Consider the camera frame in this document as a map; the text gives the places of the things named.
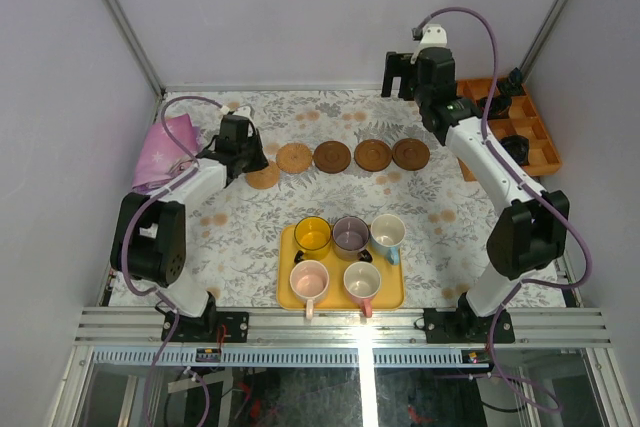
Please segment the blue mug cream inside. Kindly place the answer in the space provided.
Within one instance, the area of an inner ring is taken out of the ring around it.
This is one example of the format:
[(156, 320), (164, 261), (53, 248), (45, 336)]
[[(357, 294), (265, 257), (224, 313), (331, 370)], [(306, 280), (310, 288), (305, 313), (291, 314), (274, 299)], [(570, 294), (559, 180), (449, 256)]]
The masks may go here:
[(391, 265), (400, 264), (400, 247), (405, 239), (404, 222), (392, 214), (376, 217), (370, 227), (373, 250)]

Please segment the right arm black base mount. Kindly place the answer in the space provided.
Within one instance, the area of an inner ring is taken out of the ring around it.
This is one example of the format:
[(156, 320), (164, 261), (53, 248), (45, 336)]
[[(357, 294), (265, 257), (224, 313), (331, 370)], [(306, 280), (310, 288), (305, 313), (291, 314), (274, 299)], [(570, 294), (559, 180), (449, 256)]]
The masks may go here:
[(414, 327), (425, 334), (432, 344), (514, 344), (515, 334), (511, 316), (506, 310), (499, 315), (477, 316), (463, 294), (455, 309), (424, 308), (423, 325)]

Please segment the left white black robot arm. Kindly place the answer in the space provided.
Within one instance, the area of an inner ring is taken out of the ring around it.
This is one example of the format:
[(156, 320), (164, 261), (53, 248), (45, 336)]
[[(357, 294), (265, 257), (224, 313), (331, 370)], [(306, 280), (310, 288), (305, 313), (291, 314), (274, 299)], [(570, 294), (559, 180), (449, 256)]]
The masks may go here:
[(137, 297), (151, 295), (185, 316), (184, 329), (197, 341), (219, 328), (212, 295), (194, 280), (187, 263), (188, 217), (243, 174), (268, 166), (259, 130), (248, 114), (222, 117), (211, 149), (168, 185), (144, 195), (131, 192), (120, 206), (111, 266)]

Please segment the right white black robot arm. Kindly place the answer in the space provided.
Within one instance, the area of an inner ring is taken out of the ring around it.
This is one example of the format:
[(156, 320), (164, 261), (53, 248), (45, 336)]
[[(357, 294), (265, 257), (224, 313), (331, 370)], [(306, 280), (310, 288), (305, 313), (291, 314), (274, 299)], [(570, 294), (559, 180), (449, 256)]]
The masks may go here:
[(416, 102), (425, 128), (473, 172), (498, 216), (486, 244), (489, 264), (460, 301), (466, 310), (455, 319), (463, 339), (478, 341), (513, 288), (564, 253), (569, 200), (528, 176), (483, 128), (479, 107), (458, 93), (449, 49), (387, 53), (382, 96), (390, 96), (395, 80), (399, 98)]

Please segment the light woven coaster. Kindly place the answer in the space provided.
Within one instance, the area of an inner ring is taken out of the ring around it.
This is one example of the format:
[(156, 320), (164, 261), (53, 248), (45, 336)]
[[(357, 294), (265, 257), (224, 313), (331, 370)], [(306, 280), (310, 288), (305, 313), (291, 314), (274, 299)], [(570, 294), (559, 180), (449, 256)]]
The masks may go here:
[(311, 166), (312, 152), (303, 143), (288, 143), (278, 150), (276, 164), (285, 173), (299, 174)]
[(279, 178), (280, 169), (273, 160), (270, 160), (264, 169), (246, 174), (247, 184), (256, 190), (266, 190), (275, 186)]

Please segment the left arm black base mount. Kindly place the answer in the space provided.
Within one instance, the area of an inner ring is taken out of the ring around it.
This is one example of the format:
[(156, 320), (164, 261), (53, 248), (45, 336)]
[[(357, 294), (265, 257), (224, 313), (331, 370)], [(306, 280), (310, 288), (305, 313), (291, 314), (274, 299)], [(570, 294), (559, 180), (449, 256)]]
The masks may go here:
[(209, 295), (203, 314), (189, 317), (180, 314), (174, 333), (169, 334), (175, 315), (158, 302), (154, 310), (164, 317), (161, 338), (182, 343), (246, 343), (249, 332), (250, 314), (246, 311), (220, 311), (215, 298)]

